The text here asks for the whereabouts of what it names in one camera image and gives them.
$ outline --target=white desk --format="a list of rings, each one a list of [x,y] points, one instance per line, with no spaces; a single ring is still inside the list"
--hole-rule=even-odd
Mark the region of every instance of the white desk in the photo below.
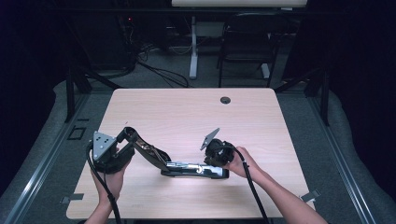
[[[227,105],[220,102],[230,97]],[[220,128],[217,138],[246,147],[261,168],[297,196],[308,192],[288,128],[271,89],[116,90],[99,132],[116,136],[133,127],[172,161],[203,162],[204,137]],[[269,196],[256,190],[268,217],[281,217]],[[98,198],[86,165],[72,201],[69,218],[87,218]],[[137,151],[128,166],[118,200],[123,218],[260,218],[246,179],[179,178],[160,175]]]
[[[305,7],[307,0],[172,0],[173,7]],[[191,64],[190,79],[197,78],[197,41],[196,41],[196,21],[191,20]],[[269,76],[268,66],[262,66],[264,77]]]

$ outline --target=chair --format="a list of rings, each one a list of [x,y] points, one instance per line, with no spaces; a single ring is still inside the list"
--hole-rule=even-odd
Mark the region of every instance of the chair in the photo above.
[[[270,87],[279,42],[289,30],[287,18],[278,14],[238,13],[224,24],[219,51],[219,87],[223,76],[223,62],[271,64],[266,87]]]

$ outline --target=wooden tabletop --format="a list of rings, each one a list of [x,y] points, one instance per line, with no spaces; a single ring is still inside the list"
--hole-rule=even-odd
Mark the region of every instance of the wooden tabletop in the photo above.
[[[221,97],[231,102],[223,104]],[[246,147],[260,167],[297,196],[308,192],[288,128],[271,89],[120,89],[113,93],[101,133],[116,136],[124,127],[137,130],[172,161],[200,162],[206,135],[220,128],[221,141]],[[268,217],[281,217],[259,186]],[[98,198],[89,166],[81,173],[69,218],[87,218]],[[118,200],[122,218],[255,218],[262,217],[246,179],[167,177],[137,151],[128,166]]]
[[[173,7],[305,7],[307,0],[172,0]]]

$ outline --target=person's right hand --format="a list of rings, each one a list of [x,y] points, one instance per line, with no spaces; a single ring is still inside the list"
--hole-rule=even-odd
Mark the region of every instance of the person's right hand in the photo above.
[[[237,147],[236,149],[244,157],[245,161],[247,162],[249,172],[253,177],[255,174],[257,174],[259,172],[259,170],[260,170],[259,165],[254,161],[254,159],[250,156],[250,154],[244,147]],[[232,172],[236,173],[237,175],[240,175],[244,178],[247,177],[245,169],[244,169],[244,164],[243,164],[239,154],[236,151],[233,152],[233,161],[228,162],[222,168],[232,171]]]

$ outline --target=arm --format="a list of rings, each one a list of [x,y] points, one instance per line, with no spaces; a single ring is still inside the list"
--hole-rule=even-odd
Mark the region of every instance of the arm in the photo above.
[[[308,204],[283,188],[264,172],[244,147],[237,147],[236,149],[242,153],[247,161],[252,180],[267,192],[288,223],[327,223]],[[243,163],[236,153],[234,153],[233,161],[226,164],[224,168],[246,178]]]
[[[120,197],[120,191],[122,189],[123,177],[125,174],[125,169],[128,166],[129,162],[125,164],[124,167],[115,174],[106,175],[106,183],[108,189],[111,191],[116,200]],[[107,223],[108,216],[110,216],[113,208],[111,207],[110,200],[107,198],[107,193],[103,188],[102,184],[96,178],[96,176],[92,173],[92,178],[95,183],[96,189],[99,194],[99,204],[97,204],[95,210],[92,212],[91,216],[85,222],[86,224],[98,224],[98,223]]]

